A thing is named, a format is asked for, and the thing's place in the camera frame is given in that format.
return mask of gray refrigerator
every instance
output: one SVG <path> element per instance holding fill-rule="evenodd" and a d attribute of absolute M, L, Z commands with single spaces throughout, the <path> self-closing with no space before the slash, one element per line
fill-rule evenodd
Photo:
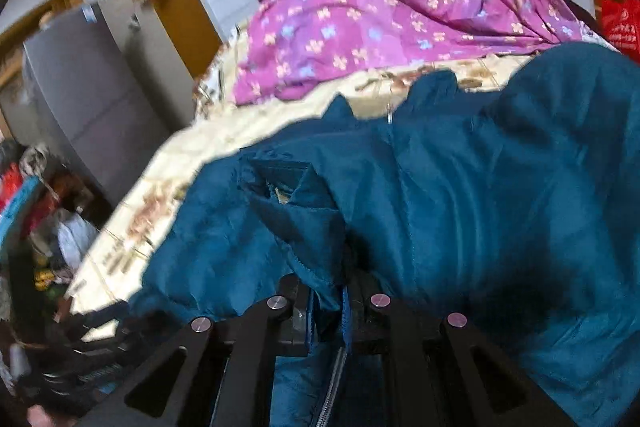
<path fill-rule="evenodd" d="M 114 206 L 170 133 L 97 4 L 55 17 L 24 43 L 23 77 L 51 149 Z"/>

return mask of metal zipper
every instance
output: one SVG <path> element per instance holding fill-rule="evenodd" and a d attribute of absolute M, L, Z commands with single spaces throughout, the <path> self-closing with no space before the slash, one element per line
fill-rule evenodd
<path fill-rule="evenodd" d="M 340 387 L 340 380 L 342 380 L 342 371 L 346 360 L 347 350 L 344 346 L 340 346 L 338 353 L 335 355 L 334 367 L 331 371 L 331 380 L 329 381 L 329 387 L 326 390 L 322 409 L 318 415 L 316 427 L 326 427 L 329 423 L 331 413 L 334 410 L 334 403 L 338 394 L 338 388 Z"/>

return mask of metal bolt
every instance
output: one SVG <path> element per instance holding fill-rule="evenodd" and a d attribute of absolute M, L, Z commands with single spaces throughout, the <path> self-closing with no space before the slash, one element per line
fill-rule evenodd
<path fill-rule="evenodd" d="M 371 304 L 376 308 L 385 308 L 391 304 L 391 297 L 386 293 L 376 293 L 371 296 Z"/>
<path fill-rule="evenodd" d="M 269 297 L 267 301 L 267 306 L 272 310 L 280 310 L 287 305 L 287 298 L 282 295 L 274 295 L 273 297 Z"/>
<path fill-rule="evenodd" d="M 207 317 L 198 317 L 191 321 L 191 329 L 196 333 L 207 331 L 211 327 L 211 321 Z"/>
<path fill-rule="evenodd" d="M 464 328 L 466 326 L 466 317 L 462 313 L 450 313 L 447 322 L 454 328 Z"/>

